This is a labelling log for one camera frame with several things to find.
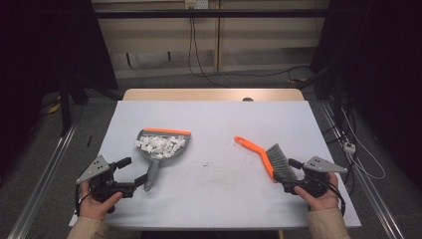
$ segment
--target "power outlet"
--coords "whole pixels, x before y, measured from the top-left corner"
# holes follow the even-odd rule
[[[351,154],[354,154],[356,152],[356,145],[350,142],[345,142],[343,144],[343,150]]]
[[[196,9],[196,0],[185,0],[186,9]]]
[[[196,9],[208,9],[208,0],[196,0]]]

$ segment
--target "dustpan handle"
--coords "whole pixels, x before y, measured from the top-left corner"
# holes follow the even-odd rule
[[[149,165],[148,172],[147,172],[147,174],[148,174],[148,180],[143,185],[143,189],[145,191],[149,191],[151,189],[151,187],[152,187],[152,184],[154,182],[155,176],[156,176],[156,174],[158,172],[159,162],[160,161],[158,161],[158,160],[153,160],[151,162],[151,164]]]

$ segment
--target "hand brush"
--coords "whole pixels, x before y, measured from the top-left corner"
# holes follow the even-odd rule
[[[288,160],[280,149],[278,143],[274,144],[268,150],[264,150],[262,147],[257,146],[243,137],[235,136],[235,140],[260,155],[264,167],[273,182],[278,182],[274,179],[274,173],[282,175],[283,178],[288,178],[289,180],[296,180],[295,173],[289,166]]]

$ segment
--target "sleeve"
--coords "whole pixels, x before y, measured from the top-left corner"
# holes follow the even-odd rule
[[[80,216],[68,239],[106,239],[109,225],[103,221]]]
[[[308,212],[308,222],[314,239],[350,239],[338,208]]]

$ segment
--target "white debris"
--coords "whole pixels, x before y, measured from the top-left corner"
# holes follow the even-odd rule
[[[135,142],[137,147],[152,155],[152,158],[168,158],[186,143],[186,139],[180,135],[169,138],[157,135],[144,135]]]

